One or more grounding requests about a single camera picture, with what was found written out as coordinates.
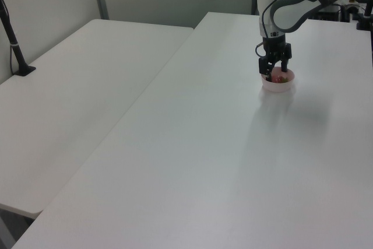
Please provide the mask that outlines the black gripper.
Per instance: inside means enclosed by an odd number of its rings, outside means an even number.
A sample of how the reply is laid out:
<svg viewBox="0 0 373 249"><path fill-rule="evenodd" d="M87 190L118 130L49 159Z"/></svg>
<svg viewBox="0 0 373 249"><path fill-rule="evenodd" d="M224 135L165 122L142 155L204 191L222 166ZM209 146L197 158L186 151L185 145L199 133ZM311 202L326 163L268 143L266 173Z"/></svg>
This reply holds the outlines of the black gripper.
<svg viewBox="0 0 373 249"><path fill-rule="evenodd" d="M286 35L278 37L264 37L263 47L265 57L259 58L259 73L268 82L272 81L273 62L281 61L281 71L288 72L288 61L292 58L291 44L286 42Z"/></svg>

